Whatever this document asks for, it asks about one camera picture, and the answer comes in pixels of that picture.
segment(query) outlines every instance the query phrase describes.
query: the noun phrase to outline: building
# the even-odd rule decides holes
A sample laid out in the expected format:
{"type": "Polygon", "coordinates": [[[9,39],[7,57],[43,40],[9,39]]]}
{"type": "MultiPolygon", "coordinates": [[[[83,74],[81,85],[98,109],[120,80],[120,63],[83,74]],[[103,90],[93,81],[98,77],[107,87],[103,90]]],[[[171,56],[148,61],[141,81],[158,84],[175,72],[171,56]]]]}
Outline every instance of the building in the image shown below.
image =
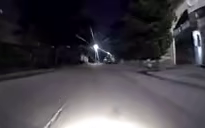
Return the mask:
{"type": "Polygon", "coordinates": [[[175,13],[176,64],[205,66],[205,0],[185,0],[175,13]]]}

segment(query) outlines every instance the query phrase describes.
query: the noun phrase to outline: curb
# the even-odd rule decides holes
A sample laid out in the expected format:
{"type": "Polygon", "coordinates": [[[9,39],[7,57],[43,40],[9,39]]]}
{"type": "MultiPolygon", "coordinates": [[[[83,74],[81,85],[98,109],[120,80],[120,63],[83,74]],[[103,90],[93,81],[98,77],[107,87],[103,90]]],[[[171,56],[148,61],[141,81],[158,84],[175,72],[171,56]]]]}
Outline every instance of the curb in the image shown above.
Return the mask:
{"type": "Polygon", "coordinates": [[[183,86],[188,86],[188,87],[199,88],[199,89],[205,90],[205,86],[201,86],[201,85],[196,84],[196,83],[187,82],[187,81],[180,81],[180,80],[167,78],[167,77],[162,77],[162,76],[155,75],[155,74],[153,74],[151,72],[147,72],[147,71],[138,72],[138,73],[140,73],[142,75],[145,75],[145,76],[150,76],[150,77],[153,77],[153,78],[156,78],[156,79],[159,79],[159,80],[168,81],[168,82],[171,82],[171,83],[176,83],[178,85],[183,85],[183,86]]]}
{"type": "Polygon", "coordinates": [[[17,78],[23,78],[48,72],[53,72],[55,69],[47,69],[47,70],[32,70],[32,71],[26,71],[26,72],[17,72],[17,73],[10,73],[5,75],[0,75],[0,82],[5,80],[11,80],[11,79],[17,79],[17,78]]]}

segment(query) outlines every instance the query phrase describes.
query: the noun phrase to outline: sidewalk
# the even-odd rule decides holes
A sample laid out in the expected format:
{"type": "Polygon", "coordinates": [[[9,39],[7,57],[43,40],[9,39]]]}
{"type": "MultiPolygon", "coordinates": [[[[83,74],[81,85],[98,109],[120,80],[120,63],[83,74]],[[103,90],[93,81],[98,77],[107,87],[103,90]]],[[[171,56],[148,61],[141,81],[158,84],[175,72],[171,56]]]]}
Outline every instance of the sidewalk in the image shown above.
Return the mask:
{"type": "Polygon", "coordinates": [[[47,72],[52,72],[55,69],[39,69],[39,70],[30,70],[30,71],[23,71],[23,72],[16,72],[16,73],[9,73],[0,75],[0,81],[4,80],[10,80],[10,79],[16,79],[16,78],[22,78],[47,72]]]}
{"type": "Polygon", "coordinates": [[[146,72],[146,75],[157,79],[188,85],[205,90],[205,69],[187,65],[159,72],[146,72]]]}

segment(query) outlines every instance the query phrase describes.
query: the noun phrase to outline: asphalt road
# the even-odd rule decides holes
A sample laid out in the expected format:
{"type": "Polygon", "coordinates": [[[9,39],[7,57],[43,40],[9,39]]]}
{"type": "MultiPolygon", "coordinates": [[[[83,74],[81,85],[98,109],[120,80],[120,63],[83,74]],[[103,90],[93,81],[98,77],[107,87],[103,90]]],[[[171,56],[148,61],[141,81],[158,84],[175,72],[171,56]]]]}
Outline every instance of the asphalt road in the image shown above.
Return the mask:
{"type": "Polygon", "coordinates": [[[0,82],[0,128],[205,128],[205,90],[121,65],[0,82]]]}

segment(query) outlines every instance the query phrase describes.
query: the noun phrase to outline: road marking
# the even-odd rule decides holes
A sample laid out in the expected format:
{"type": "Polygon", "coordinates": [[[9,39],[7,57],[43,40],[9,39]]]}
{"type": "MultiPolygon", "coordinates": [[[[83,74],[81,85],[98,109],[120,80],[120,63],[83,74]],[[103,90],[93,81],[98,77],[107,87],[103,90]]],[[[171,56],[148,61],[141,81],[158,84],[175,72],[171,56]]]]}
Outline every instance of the road marking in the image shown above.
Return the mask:
{"type": "Polygon", "coordinates": [[[51,125],[58,119],[59,115],[62,113],[63,109],[65,107],[65,104],[62,105],[58,111],[52,116],[52,118],[49,120],[49,122],[44,126],[44,128],[50,128],[51,125]]]}

